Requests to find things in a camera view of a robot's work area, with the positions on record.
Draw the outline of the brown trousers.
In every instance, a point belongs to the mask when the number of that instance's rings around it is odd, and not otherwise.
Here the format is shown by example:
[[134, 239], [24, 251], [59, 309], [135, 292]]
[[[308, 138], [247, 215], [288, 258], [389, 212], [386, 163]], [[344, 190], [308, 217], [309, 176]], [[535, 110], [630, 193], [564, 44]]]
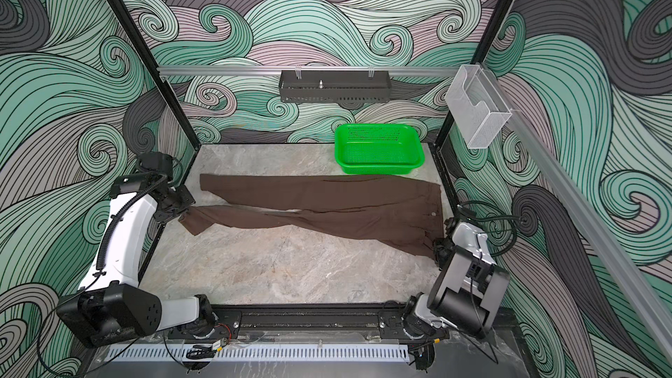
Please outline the brown trousers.
[[224, 201], [192, 206], [180, 222], [192, 235], [213, 225], [236, 229], [296, 226], [330, 236], [374, 240], [433, 257], [444, 237], [439, 185], [392, 175], [201, 175], [201, 189]]

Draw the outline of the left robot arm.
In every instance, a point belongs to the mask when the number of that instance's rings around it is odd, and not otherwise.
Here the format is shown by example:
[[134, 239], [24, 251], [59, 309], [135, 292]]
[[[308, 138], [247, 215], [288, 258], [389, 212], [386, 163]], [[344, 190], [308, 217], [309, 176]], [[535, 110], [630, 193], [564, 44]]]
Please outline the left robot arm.
[[173, 185], [174, 159], [148, 152], [134, 173], [110, 187], [110, 211], [96, 259], [72, 296], [59, 301], [59, 320], [85, 348], [101, 348], [177, 329], [194, 339], [213, 334], [216, 317], [208, 297], [161, 299], [141, 290], [140, 258], [152, 222], [174, 220], [194, 203]]

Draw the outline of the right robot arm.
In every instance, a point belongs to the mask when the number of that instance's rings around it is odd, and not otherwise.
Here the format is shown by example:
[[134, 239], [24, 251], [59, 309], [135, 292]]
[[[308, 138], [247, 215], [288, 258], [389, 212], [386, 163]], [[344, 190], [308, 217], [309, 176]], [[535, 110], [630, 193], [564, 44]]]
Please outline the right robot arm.
[[409, 301], [402, 318], [404, 332], [418, 340], [453, 329], [482, 340], [495, 323], [510, 274], [489, 252], [485, 230], [451, 219], [446, 233], [434, 246], [439, 276], [429, 293]]

